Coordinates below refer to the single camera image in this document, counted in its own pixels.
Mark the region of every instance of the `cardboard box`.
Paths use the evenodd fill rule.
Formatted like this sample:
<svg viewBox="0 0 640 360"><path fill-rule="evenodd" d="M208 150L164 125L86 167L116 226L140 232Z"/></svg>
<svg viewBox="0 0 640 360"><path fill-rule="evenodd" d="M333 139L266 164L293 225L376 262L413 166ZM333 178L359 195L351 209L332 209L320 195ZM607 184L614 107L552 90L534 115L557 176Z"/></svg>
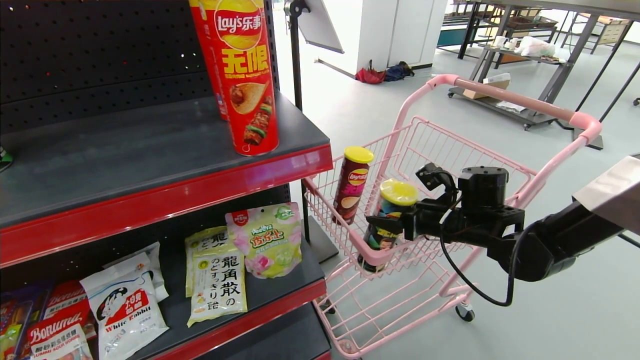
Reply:
<svg viewBox="0 0 640 360"><path fill-rule="evenodd" d="M506 90L507 87L509 86L510 82L511 82L511 80L496 81L495 83L490 83L490 84L487 84L487 85L494 86L494 87ZM477 93L475 91L471 91L471 90L467 90L467 89L465 89L465 92L463 92L462 94L464 96L468 97L469 99L482 99L483 97L488 97L485 94L480 94L480 93Z"/></svg>

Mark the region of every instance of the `pegboard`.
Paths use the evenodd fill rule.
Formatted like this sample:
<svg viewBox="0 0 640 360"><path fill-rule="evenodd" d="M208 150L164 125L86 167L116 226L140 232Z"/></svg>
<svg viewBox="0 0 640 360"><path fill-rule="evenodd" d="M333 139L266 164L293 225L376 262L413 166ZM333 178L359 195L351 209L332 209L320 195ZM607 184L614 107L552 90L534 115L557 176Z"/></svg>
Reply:
<svg viewBox="0 0 640 360"><path fill-rule="evenodd" d="M211 95L186 0L2 1L0 20L2 133Z"/></svg>
<svg viewBox="0 0 640 360"><path fill-rule="evenodd" d="M290 202L289 185L277 186L262 192L247 195L179 217L169 218L139 229L116 234L109 238L93 241L82 246L37 258L25 263L0 270L0 284L3 291L21 288L28 284L38 284L52 279L64 282L82 279L102 270L102 265L120 259L125 255L160 241L161 261L164 249L203 229L225 225L225 214L232 211L259 206Z"/></svg>

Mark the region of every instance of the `floor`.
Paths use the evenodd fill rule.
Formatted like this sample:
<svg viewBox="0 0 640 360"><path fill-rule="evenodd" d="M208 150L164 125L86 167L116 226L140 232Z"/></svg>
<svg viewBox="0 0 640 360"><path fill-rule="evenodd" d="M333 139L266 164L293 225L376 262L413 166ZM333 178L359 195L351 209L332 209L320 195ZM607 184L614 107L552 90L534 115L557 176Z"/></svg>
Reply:
<svg viewBox="0 0 640 360"><path fill-rule="evenodd" d="M284 19L277 18L278 39L283 39L278 43L282 91L292 99L290 47L282 26ZM419 70L414 78L366 85L314 63L305 46L302 50L304 112L331 138L336 156L345 146L364 144L389 133L403 101L431 75L468 76L475 62L471 58L458 60L454 54L439 51L433 68ZM609 51L609 47L602 46L594 55L581 54L557 98L558 106L576 107ZM640 45L623 44L582 110L599 117L639 59ZM518 63L492 70L491 74L510 72L509 90L537 97L553 71L551 65ZM540 169L571 140L570 132L555 124L525 132L515 121L464 99L448 99L446 93L445 88L440 88L427 94L410 114L422 115L533 169ZM640 107L632 106L638 96L640 78L631 83L604 122L605 149L583 149L559 168L527 208L527 222L559 211L570 203L572 193L581 186L622 157L640 151ZM299 184L293 183L294 200L300 201L299 193ZM461 261L462 255L465 253L456 253L454 259ZM497 307L474 297L476 319L473 322L461 321L450 310L363 358L586 360L637 356L639 259L638 249L613 238L581 257L568 271L542 282L518 281L511 307ZM329 261L323 266L329 272L334 264L335 261ZM506 274L493 260L481 257L467 273L485 292L504 298ZM414 277L411 269L396 272L363 284L356 295L366 298L384 294L395 284L408 283ZM333 358L341 356L335 352Z"/></svg>

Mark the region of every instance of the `wheeled cart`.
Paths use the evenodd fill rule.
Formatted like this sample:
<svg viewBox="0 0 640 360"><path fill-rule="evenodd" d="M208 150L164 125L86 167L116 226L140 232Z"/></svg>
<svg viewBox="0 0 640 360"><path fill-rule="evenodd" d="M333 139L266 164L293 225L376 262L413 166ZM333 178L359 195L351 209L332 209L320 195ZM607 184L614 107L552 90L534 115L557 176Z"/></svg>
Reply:
<svg viewBox="0 0 640 360"><path fill-rule="evenodd" d="M586 130L537 172L422 117L414 116L405 123L411 105L441 85L481 92L565 119ZM600 129L600 123L584 113L561 109L455 75L439 75L407 98L391 133L364 145L374 153L375 160L370 164L369 178L352 225L347 225L333 207L342 157L334 160L333 170L306 178L304 181L310 190L306 196L312 216L330 234L344 256L326 278L327 295L314 301L327 333L340 353L348 359L357 359L452 307L462 319L474 319L469 302L472 291L458 281L458 275L449 270L448 264L441 265L438 261L442 255L439 241L424 237L415 241L399 239L391 249L372 250L363 240L367 228L365 216L377 211L378 188L382 181L394 177L413 184L422 197L437 198L441 192L437 189L427 191L414 176L415 171L426 163L433 162L454 175L465 167L502 167L509 171L507 190L513 194L506 203L524 208L549 175L575 151L597 137ZM447 250L466 252L466 258L459 263L459 268L465 271L484 249L451 243ZM359 255L370 265L385 265L384 269L375 274L368 272L358 264Z"/></svg>

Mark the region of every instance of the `cart handle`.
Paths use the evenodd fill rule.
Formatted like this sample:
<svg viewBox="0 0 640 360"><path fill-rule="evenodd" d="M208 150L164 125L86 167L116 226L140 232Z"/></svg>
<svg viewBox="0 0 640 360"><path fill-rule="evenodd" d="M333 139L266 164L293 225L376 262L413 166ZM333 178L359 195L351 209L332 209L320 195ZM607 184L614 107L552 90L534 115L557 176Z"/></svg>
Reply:
<svg viewBox="0 0 640 360"><path fill-rule="evenodd" d="M437 75L433 79L427 81L427 83L423 87L419 88L416 92L411 94L411 96L409 96L409 98L405 100L402 108L400 109L400 113L398 114L394 129L399 129L400 127L402 127L404 119L406 118L406 114L408 113L411 105L415 103L415 101L435 89L438 85L444 84L459 86L464 89L479 92L480 94L485 94L487 96L493 97L494 99L509 101L516 105L524 106L537 112L568 121L572 126L584 129L584 132L582 132L580 136L586 140L587 144L595 140L602 130L601 123L591 115L581 113L579 111L559 108L558 106L549 104L548 102L531 99L530 97L522 96L519 94L514 94L513 92L496 88L491 85L480 84L475 81L466 80L454 74Z"/></svg>

